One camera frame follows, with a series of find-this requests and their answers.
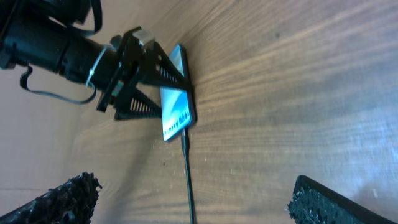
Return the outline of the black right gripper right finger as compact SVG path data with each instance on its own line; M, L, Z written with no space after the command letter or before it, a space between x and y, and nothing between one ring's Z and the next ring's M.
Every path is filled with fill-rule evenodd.
M287 211L295 223L396 224L306 175L297 177Z

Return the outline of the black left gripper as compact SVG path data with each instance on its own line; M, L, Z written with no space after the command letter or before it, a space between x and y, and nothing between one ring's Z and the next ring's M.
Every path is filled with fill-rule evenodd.
M108 106L115 109L114 120L161 118L161 108L137 89L139 82L164 88L191 91L192 84L169 59L159 43L149 48L139 45L133 36L140 26L115 36L111 43L119 56L116 69L100 96L96 109L105 112Z

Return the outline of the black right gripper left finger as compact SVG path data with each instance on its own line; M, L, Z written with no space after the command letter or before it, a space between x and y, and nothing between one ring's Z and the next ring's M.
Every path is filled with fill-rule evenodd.
M1 223L91 223L102 186L83 172L1 216Z

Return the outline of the Samsung Galaxy smartphone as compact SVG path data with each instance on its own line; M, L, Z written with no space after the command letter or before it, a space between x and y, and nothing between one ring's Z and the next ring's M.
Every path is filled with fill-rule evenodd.
M175 46L169 59L177 70L191 81L188 57L185 47ZM185 90L161 88L162 136L165 142L177 137L185 128L192 127L197 121L193 93Z

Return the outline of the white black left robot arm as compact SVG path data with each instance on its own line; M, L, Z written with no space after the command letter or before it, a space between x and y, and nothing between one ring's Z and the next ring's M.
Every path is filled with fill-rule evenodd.
M161 108L139 83L191 91L162 47L136 27L114 36L109 45L91 39L103 26L100 1L1 2L1 68L26 68L20 86L28 87L34 67L93 89L97 110L112 106L116 120L159 118Z

